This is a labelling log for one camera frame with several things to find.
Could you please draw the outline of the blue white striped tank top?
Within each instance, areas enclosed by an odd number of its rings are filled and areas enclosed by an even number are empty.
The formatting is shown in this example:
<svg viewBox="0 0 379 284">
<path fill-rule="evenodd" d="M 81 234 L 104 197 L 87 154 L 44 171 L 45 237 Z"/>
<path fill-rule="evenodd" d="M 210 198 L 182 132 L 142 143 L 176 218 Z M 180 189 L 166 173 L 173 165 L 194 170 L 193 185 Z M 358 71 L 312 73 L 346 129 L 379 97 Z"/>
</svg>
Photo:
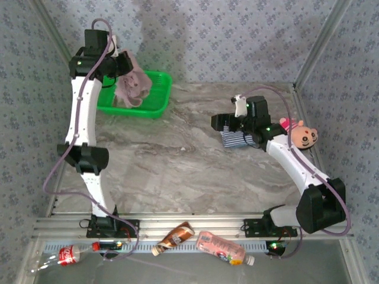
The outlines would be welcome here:
<svg viewBox="0 0 379 284">
<path fill-rule="evenodd" d="M 226 148 L 237 148 L 244 146 L 258 148 L 258 145 L 253 141 L 252 136 L 242 131 L 229 131 L 229 128 L 225 126 L 220 134 L 223 146 Z"/>
</svg>

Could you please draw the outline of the pink tank top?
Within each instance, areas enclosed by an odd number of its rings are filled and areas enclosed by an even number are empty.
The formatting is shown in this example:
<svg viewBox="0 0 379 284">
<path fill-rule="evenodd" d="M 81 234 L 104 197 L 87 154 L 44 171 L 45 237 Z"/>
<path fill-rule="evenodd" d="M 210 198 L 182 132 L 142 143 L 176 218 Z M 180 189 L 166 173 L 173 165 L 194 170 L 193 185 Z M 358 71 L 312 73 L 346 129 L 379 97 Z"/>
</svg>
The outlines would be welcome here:
<svg viewBox="0 0 379 284">
<path fill-rule="evenodd" d="M 127 55 L 131 59 L 133 69 L 126 75 L 118 78 L 115 87 L 115 97 L 123 108 L 137 108 L 146 99 L 152 87 L 152 81 L 139 66 L 134 54 L 127 49 Z"/>
</svg>

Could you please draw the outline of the pink plush toy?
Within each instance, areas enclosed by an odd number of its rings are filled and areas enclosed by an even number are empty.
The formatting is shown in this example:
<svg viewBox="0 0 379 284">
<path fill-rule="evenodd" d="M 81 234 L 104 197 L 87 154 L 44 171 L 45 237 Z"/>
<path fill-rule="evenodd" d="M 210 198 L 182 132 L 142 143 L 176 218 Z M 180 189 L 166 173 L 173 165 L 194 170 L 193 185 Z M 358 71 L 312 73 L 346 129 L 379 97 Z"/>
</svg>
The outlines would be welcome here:
<svg viewBox="0 0 379 284">
<path fill-rule="evenodd" d="M 312 148 L 318 140 L 317 130 L 305 126 L 303 120 L 281 118 L 279 124 L 288 134 L 291 134 L 291 142 L 300 150 Z"/>
</svg>

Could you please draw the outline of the green plastic basket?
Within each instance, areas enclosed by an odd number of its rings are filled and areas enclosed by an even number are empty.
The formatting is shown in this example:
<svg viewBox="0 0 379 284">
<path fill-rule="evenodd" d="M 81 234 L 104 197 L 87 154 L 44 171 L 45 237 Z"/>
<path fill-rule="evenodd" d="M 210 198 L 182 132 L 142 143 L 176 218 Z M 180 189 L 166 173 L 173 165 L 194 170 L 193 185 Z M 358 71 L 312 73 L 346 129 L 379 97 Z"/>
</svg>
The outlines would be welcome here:
<svg viewBox="0 0 379 284">
<path fill-rule="evenodd" d="M 145 74 L 152 81 L 150 93 L 142 104 L 136 108 L 126 108 L 124 102 L 119 104 L 115 98 L 116 79 L 104 77 L 103 88 L 100 91 L 97 110 L 108 115 L 121 115 L 157 119 L 160 118 L 168 106 L 172 78 L 165 72 L 145 70 Z"/>
</svg>

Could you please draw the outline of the pink drink bottle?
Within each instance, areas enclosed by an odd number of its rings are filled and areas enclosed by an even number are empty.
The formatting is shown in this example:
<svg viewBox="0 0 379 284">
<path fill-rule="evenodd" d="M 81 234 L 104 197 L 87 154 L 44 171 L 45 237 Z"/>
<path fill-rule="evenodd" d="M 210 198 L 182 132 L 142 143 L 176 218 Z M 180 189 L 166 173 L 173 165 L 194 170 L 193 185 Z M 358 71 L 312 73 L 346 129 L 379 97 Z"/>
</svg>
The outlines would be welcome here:
<svg viewBox="0 0 379 284">
<path fill-rule="evenodd" d="M 241 264 L 253 266 L 255 262 L 255 258 L 248 255 L 241 245 L 208 231 L 201 231 L 199 233 L 196 249 L 200 252 L 211 254 L 234 266 Z"/>
</svg>

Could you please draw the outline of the brown drink bottle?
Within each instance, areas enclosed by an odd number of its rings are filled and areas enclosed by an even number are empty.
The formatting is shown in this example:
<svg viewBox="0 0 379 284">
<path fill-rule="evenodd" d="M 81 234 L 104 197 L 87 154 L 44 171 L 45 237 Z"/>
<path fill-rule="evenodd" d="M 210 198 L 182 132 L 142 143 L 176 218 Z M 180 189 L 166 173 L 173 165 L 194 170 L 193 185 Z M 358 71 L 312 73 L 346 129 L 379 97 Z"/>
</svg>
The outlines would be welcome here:
<svg viewBox="0 0 379 284">
<path fill-rule="evenodd" d="M 194 235 L 192 226 L 188 222 L 183 222 L 171 230 L 161 242 L 153 246 L 151 252 L 154 256 L 158 256 L 169 249 L 178 247 Z"/>
</svg>

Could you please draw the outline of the clear red-label cola bottle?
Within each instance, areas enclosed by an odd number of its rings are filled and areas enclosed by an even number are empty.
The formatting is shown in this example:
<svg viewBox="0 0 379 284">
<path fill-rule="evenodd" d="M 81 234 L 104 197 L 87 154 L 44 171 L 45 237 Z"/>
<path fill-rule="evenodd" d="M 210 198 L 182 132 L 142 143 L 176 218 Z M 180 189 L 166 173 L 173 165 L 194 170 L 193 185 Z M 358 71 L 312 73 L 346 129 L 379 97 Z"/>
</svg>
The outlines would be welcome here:
<svg viewBox="0 0 379 284">
<path fill-rule="evenodd" d="M 100 251 L 100 242 L 92 244 L 70 244 L 49 253 L 43 253 L 29 261 L 26 271 L 29 274 L 36 273 L 52 266 L 68 266 L 79 263 L 89 253 Z"/>
</svg>

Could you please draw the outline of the aluminium table side rail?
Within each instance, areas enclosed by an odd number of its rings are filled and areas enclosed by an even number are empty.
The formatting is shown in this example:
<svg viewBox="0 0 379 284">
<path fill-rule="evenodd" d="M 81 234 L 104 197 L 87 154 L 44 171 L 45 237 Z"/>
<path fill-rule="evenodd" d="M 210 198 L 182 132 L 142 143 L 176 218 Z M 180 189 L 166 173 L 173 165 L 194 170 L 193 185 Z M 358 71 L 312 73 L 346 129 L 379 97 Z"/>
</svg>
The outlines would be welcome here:
<svg viewBox="0 0 379 284">
<path fill-rule="evenodd" d="M 70 124 L 70 112 L 72 107 L 72 91 L 70 87 L 61 91 L 61 101 L 55 103 L 54 112 L 59 116 L 59 121 L 52 126 L 57 132 L 55 143 L 61 143 L 65 140 Z M 65 162 L 58 166 L 53 166 L 52 172 L 48 174 L 51 177 L 47 184 L 48 198 L 47 209 L 44 212 L 45 217 L 54 214 L 86 214 L 92 211 L 91 203 L 83 196 L 63 195 L 64 191 L 81 191 L 85 194 L 88 191 L 84 188 L 83 181 L 74 174 L 73 170 Z"/>
<path fill-rule="evenodd" d="M 299 95 L 296 85 L 292 86 L 292 91 L 293 91 L 293 100 L 296 106 L 297 115 L 299 119 L 303 120 L 305 125 L 314 127 L 309 116 L 307 115 L 305 105 L 301 100 L 301 96 Z M 319 157 L 319 154 L 320 153 L 317 146 L 313 146 L 310 150 L 306 150 L 304 152 L 304 155 L 308 157 L 308 159 L 311 161 L 313 166 L 320 173 L 322 173 L 322 171 L 324 171 L 324 167 L 323 167 L 323 162 L 321 161 L 321 158 Z M 339 202 L 336 199 L 335 195 L 323 183 L 321 185 L 320 191 L 323 195 L 323 200 L 324 200 L 323 203 L 326 209 L 328 209 L 329 211 L 331 210 L 335 211 L 336 209 L 340 209 Z"/>
</svg>

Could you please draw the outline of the aluminium frame post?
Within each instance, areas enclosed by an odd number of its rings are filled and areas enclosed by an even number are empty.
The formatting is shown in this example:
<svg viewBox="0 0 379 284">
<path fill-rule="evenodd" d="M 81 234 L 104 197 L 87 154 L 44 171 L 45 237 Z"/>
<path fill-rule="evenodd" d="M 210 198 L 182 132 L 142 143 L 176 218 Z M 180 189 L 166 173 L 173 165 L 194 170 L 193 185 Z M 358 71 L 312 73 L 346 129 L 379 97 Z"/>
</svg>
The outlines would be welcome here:
<svg viewBox="0 0 379 284">
<path fill-rule="evenodd" d="M 67 42 L 56 27 L 53 18 L 50 16 L 47 8 L 42 0 L 27 0 L 31 9 L 36 13 L 36 16 L 44 28 L 50 41 L 53 43 L 56 52 L 65 65 L 67 74 L 69 74 L 69 62 L 73 53 L 69 50 Z"/>
<path fill-rule="evenodd" d="M 317 61 L 323 54 L 329 40 L 332 38 L 339 23 L 341 22 L 346 10 L 349 8 L 352 0 L 336 0 L 329 15 L 326 17 L 322 28 L 316 37 L 314 44 L 310 49 L 303 66 L 301 67 L 295 81 L 294 89 L 298 92 L 303 89 L 308 77 L 311 75 Z"/>
</svg>

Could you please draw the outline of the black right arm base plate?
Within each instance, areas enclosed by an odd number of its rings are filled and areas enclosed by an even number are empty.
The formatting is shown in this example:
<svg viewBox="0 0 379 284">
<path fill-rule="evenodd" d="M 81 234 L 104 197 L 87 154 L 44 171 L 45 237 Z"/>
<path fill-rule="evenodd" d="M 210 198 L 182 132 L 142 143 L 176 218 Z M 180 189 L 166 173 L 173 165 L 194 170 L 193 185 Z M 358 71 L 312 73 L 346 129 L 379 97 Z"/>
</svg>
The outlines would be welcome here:
<svg viewBox="0 0 379 284">
<path fill-rule="evenodd" d="M 296 237 L 298 232 L 293 227 L 277 227 L 269 218 L 244 219 L 240 230 L 247 238 Z"/>
</svg>

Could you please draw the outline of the aluminium mounting rail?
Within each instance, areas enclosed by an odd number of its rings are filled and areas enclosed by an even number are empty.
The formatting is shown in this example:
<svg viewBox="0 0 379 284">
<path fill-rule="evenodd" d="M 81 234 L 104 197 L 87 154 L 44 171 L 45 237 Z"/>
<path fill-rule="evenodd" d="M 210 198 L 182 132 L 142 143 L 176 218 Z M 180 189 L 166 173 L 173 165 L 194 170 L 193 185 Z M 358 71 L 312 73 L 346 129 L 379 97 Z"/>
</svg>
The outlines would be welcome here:
<svg viewBox="0 0 379 284">
<path fill-rule="evenodd" d="M 88 219 L 88 214 L 54 214 L 38 218 L 34 225 L 32 238 L 42 240 L 80 240 L 86 237 L 86 229 L 79 222 Z M 243 240 L 245 234 L 240 230 L 245 219 L 260 219 L 262 214 L 224 213 L 224 214 L 127 214 L 121 218 L 139 220 L 139 233 L 143 241 L 161 240 L 171 229 L 187 221 L 196 233 L 209 231 L 230 240 Z"/>
</svg>

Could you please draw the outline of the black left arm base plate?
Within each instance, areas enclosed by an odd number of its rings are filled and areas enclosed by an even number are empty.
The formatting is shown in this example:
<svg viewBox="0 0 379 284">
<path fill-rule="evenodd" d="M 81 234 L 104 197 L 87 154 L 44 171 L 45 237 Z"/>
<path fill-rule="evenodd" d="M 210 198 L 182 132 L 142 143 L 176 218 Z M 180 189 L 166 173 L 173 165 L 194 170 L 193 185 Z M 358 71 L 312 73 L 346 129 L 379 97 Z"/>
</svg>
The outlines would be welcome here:
<svg viewBox="0 0 379 284">
<path fill-rule="evenodd" d="M 87 238 L 136 238 L 134 229 L 110 217 L 92 216 L 86 228 Z"/>
</svg>

